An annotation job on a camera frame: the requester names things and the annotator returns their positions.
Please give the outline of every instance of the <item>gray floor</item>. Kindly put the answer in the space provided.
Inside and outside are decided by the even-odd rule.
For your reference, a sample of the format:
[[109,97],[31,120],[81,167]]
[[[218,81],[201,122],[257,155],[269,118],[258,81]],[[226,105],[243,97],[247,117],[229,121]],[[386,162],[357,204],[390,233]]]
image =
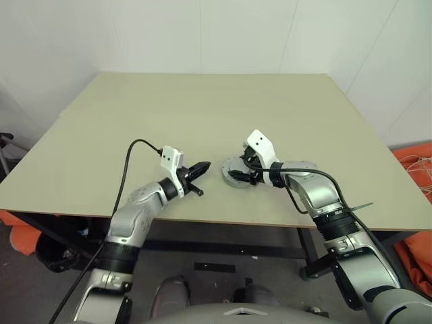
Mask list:
[[[154,224],[149,236],[237,244],[299,245],[294,229],[277,227],[160,221]],[[318,233],[314,234],[314,240],[317,250],[322,253]],[[0,224],[0,256],[0,322],[47,323],[78,272],[52,273],[34,255],[24,256],[14,251],[9,245],[9,228],[3,224]],[[235,265],[236,273],[195,271],[194,262]],[[292,259],[143,250],[136,266],[134,287],[129,293],[134,301],[130,322],[144,322],[159,283],[166,277],[182,274],[189,281],[194,304],[222,302],[244,283],[245,277],[251,277],[255,283],[272,290],[284,306],[297,309],[318,306],[343,323],[369,323],[364,311],[353,311],[346,306],[332,274],[302,281],[298,270],[303,265],[304,261]],[[70,321],[85,284],[84,279],[57,323]]]

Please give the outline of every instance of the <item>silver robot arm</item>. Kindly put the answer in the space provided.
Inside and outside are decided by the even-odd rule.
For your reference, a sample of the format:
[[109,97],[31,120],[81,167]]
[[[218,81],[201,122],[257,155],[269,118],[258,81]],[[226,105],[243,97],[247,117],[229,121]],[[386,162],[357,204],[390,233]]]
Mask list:
[[202,190],[192,184],[208,170],[209,162],[182,166],[183,153],[164,146],[161,166],[168,178],[135,190],[127,203],[111,218],[109,232],[74,315],[74,322],[91,324],[127,323],[132,301],[125,296],[133,283],[138,254],[153,219],[168,202]]
[[317,170],[314,163],[285,162],[275,156],[271,141],[255,130],[246,140],[241,160],[248,171],[231,170],[237,181],[295,191],[324,237],[337,285],[349,307],[364,308],[373,323],[430,323],[432,304],[409,290],[401,289],[392,266],[358,227],[352,210],[326,176],[278,169]]

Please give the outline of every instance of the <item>white wall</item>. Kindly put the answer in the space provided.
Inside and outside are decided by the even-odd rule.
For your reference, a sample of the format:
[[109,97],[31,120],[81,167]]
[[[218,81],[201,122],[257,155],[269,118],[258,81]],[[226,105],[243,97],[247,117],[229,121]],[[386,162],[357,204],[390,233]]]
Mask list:
[[2,0],[0,130],[33,145],[98,71],[327,73],[386,143],[432,139],[430,0]]

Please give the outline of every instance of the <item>orange bag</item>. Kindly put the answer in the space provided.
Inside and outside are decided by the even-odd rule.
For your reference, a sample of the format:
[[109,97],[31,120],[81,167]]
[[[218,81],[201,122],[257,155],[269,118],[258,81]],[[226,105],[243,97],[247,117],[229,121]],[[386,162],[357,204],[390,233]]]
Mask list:
[[[396,150],[393,154],[404,168],[410,171],[411,178],[419,187],[432,186],[430,176],[432,171],[428,170],[432,169],[432,162],[424,160],[424,158],[432,157],[432,142]],[[424,192],[432,203],[432,192],[428,193],[426,190]],[[394,248],[414,286],[432,297],[432,232],[419,232],[396,243]]]
[[9,237],[12,247],[22,254],[32,254],[36,248],[36,243],[38,242],[41,232],[7,211],[0,210],[0,220],[2,220],[5,225],[12,226]]

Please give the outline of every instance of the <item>black wire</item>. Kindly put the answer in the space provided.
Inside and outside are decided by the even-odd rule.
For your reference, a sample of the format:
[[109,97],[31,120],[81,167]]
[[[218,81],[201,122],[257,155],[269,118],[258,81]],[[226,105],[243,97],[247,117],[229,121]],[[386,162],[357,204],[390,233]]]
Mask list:
[[92,256],[91,260],[86,264],[86,266],[83,268],[83,270],[81,271],[80,275],[75,279],[74,283],[72,284],[72,286],[70,286],[69,290],[67,291],[66,295],[63,297],[63,300],[60,302],[59,306],[57,307],[57,309],[55,310],[53,316],[51,317],[51,319],[49,320],[49,324],[54,324],[57,316],[59,316],[61,310],[63,309],[63,307],[65,306],[66,302],[68,301],[69,297],[72,295],[72,292],[74,292],[76,286],[78,286],[78,284],[80,283],[81,279],[84,277],[84,275],[86,274],[88,268],[92,265],[93,261],[95,261],[95,259],[97,258],[97,256],[99,255],[99,253],[102,251],[103,247],[104,247],[105,243],[102,242],[102,244],[99,246],[99,248],[97,249],[96,253]]
[[396,267],[394,266],[393,262],[391,261],[387,251],[384,249],[384,246],[382,243],[377,239],[375,234],[352,212],[351,208],[346,203],[345,197],[342,194],[342,190],[339,187],[338,182],[328,173],[325,173],[321,170],[316,169],[306,169],[306,168],[281,168],[281,169],[263,169],[262,167],[255,167],[251,165],[246,159],[243,159],[243,162],[245,166],[247,166],[249,169],[260,171],[260,172],[309,172],[309,173],[316,173],[321,176],[325,176],[327,179],[331,181],[331,183],[335,186],[336,192],[339,195],[339,199],[342,203],[342,206],[347,210],[347,212],[350,214],[350,216],[361,226],[361,228],[369,235],[372,242],[377,246],[378,250],[383,254],[384,259],[389,263],[389,265],[393,268],[396,277],[398,277],[398,274],[396,273]]
[[143,142],[143,143],[149,145],[153,150],[155,150],[157,152],[157,154],[159,154],[159,156],[162,155],[162,149],[161,148],[156,148],[155,146],[153,146],[151,143],[147,142],[146,140],[138,139],[138,140],[135,140],[132,143],[130,143],[129,148],[128,148],[128,152],[126,153],[126,159],[124,161],[123,176],[121,177],[119,192],[117,194],[117,198],[115,199],[113,215],[117,211],[117,208],[118,208],[119,203],[120,203],[120,198],[122,197],[123,187],[124,187],[124,183],[126,181],[126,174],[128,173],[130,153],[132,152],[134,145],[138,142]]
[[[134,140],[132,143],[130,143],[130,146],[128,148],[128,152],[126,153],[126,160],[124,161],[123,176],[121,177],[121,183],[120,183],[119,192],[117,194],[117,198],[115,199],[114,209],[113,209],[113,213],[111,214],[111,216],[114,215],[114,213],[117,211],[117,208],[119,206],[120,198],[122,197],[124,183],[126,181],[126,174],[128,173],[130,153],[132,152],[132,149],[133,149],[134,145],[136,143],[138,143],[138,142],[143,142],[143,143],[149,145],[153,150],[155,150],[157,152],[157,154],[159,154],[159,156],[162,155],[162,149],[161,148],[156,148],[154,145],[152,145],[151,143],[147,142],[146,140],[142,140],[142,139],[139,138],[138,140]],[[86,274],[88,268],[96,260],[96,258],[99,255],[99,253],[101,253],[104,245],[105,245],[105,241],[101,243],[101,245],[99,246],[99,248],[97,249],[97,251],[93,254],[91,260],[89,260],[89,262],[83,268],[83,270],[81,271],[81,273],[79,274],[79,276],[75,279],[75,281],[72,284],[72,286],[70,286],[70,288],[67,291],[66,295],[63,297],[63,300],[60,302],[60,304],[57,307],[57,309],[55,310],[53,316],[49,320],[49,324],[54,324],[56,318],[59,316],[59,313],[61,312],[61,310],[65,306],[65,304],[68,301],[69,297],[72,295],[72,293],[74,292],[76,286],[80,283],[81,279]]]
[[296,199],[294,199],[294,196],[293,196],[293,194],[292,194],[292,192],[291,192],[290,187],[287,185],[287,183],[288,183],[288,174],[285,175],[285,183],[286,183],[286,185],[285,185],[285,189],[286,189],[286,191],[288,192],[288,194],[290,195],[290,198],[291,198],[291,201],[292,201],[294,207],[296,207],[297,211],[298,211],[300,214],[306,215],[308,212],[307,212],[307,211],[302,211],[302,210],[300,209],[300,207],[297,205]]

